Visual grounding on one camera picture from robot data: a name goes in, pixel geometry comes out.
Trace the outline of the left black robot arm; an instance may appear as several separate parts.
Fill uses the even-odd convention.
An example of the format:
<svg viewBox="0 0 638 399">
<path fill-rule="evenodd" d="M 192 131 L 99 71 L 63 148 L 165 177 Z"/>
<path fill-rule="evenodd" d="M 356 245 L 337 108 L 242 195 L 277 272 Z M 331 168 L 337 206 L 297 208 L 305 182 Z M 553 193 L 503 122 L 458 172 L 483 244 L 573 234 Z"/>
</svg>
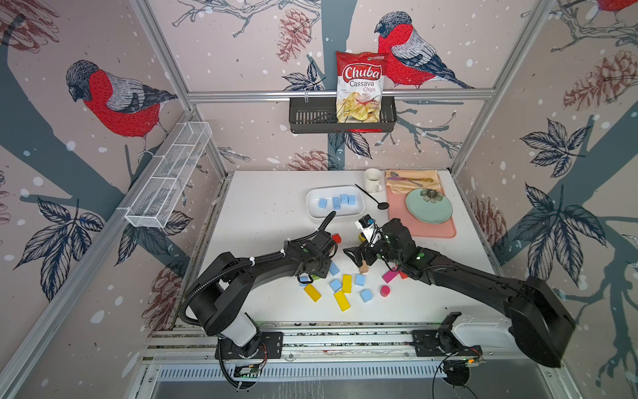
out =
<svg viewBox="0 0 638 399">
<path fill-rule="evenodd" d="M 179 319 L 209 336 L 229 339 L 247 357 L 261 344 L 257 324 L 241 312 L 250 292 L 276 279 L 325 278 L 338 244 L 324 230 L 287 240 L 282 249 L 257 257 L 220 254 L 185 291 Z"/>
</svg>

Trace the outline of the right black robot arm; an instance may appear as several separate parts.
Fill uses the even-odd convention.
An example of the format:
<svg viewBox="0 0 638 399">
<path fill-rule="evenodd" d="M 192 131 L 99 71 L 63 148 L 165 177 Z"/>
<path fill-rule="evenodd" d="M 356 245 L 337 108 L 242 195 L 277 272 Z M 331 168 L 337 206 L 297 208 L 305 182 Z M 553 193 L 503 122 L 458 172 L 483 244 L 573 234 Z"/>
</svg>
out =
<svg viewBox="0 0 638 399">
<path fill-rule="evenodd" d="M 576 323 L 546 281 L 500 277 L 460 264 L 442 253 L 420 247 L 399 219 L 382 227 L 363 219 L 372 235 L 344 254 L 357 266 L 378 259 L 424 284 L 451 289 L 500 312 L 518 349 L 545 367 L 560 368 Z"/>
</svg>

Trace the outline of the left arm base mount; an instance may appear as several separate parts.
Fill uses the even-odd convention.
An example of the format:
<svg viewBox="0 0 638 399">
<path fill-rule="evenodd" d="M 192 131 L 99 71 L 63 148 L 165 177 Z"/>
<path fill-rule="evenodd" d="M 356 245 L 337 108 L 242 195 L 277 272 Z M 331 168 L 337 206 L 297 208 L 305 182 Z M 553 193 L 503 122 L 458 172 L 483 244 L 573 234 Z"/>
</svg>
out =
<svg viewBox="0 0 638 399">
<path fill-rule="evenodd" d="M 236 345 L 229 338 L 221 338 L 214 358 L 226 360 L 271 360 L 282 356 L 282 332 L 258 332 L 244 346 Z"/>
</svg>

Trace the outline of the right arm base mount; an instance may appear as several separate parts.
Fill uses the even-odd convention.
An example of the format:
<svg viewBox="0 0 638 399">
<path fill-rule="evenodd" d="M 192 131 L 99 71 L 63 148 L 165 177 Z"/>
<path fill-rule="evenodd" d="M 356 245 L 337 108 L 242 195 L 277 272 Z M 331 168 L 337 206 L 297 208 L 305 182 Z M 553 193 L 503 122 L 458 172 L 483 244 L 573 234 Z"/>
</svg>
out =
<svg viewBox="0 0 638 399">
<path fill-rule="evenodd" d="M 411 332 L 412 343 L 417 357 L 444 357 L 453 356 L 482 357 L 480 346 L 469 347 L 452 334 L 452 332 L 440 332 L 439 330 L 413 330 Z"/>
</svg>

